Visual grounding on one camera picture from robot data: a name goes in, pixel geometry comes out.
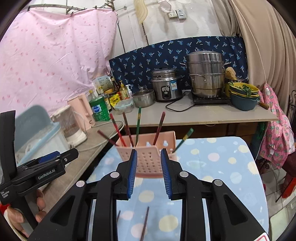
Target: small saucepan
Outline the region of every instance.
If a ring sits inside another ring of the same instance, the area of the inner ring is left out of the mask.
[[[140,87],[140,90],[133,95],[133,101],[137,107],[148,107],[155,102],[154,90],[147,90]]]

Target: pink plastic basket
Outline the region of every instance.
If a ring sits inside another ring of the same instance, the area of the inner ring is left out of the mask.
[[[131,155],[131,150],[136,149],[138,153],[138,164],[136,177],[144,178],[161,178],[163,171],[160,163],[160,151],[163,148],[167,149],[168,156],[171,160],[177,160],[177,154],[171,153],[176,147],[176,136],[174,131],[166,131],[159,133],[156,145],[152,145],[155,133],[140,134],[138,144],[135,148],[131,147],[131,142],[128,136],[122,136],[127,146],[122,145],[120,139],[116,142],[119,155],[123,161],[128,161]],[[136,143],[136,135],[131,136],[133,143]]]

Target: rice cooker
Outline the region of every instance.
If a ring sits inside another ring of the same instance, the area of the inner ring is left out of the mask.
[[[155,100],[158,102],[174,101],[181,99],[181,76],[177,69],[165,68],[152,71],[152,86]]]

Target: yellow bowl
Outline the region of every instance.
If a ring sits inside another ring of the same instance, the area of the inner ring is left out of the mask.
[[[225,85],[225,94],[226,94],[227,97],[230,97],[230,94],[229,94],[229,84],[228,83],[226,83],[226,85]]]
[[[237,92],[232,91],[232,90],[229,90],[229,92],[230,92],[231,94],[239,95],[239,96],[241,96],[241,97],[245,97],[245,98],[257,98],[257,97],[259,97],[259,94],[257,94],[257,95],[247,96],[247,95],[243,95],[243,94],[241,94],[241,93],[237,93]]]
[[[258,94],[258,93],[259,93],[259,89],[258,89],[256,86],[254,86],[254,85],[250,85],[250,84],[246,84],[246,83],[238,83],[238,82],[234,82],[233,85],[232,85],[231,87],[233,88],[233,90],[234,90],[234,89],[237,89],[237,90],[242,91],[242,89],[240,89],[239,87],[242,88],[243,85],[246,85],[246,86],[250,87],[251,92],[252,92],[253,94]]]

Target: navy blue cloth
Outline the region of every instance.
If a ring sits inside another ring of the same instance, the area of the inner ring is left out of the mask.
[[[140,86],[152,89],[151,71],[160,67],[177,68],[183,77],[182,89],[190,89],[190,80],[184,65],[188,53],[200,50],[215,51],[222,54],[226,67],[233,67],[237,77],[248,76],[247,55],[241,37],[205,36],[169,40],[138,48],[111,59],[110,66],[117,81],[132,85],[132,92]]]

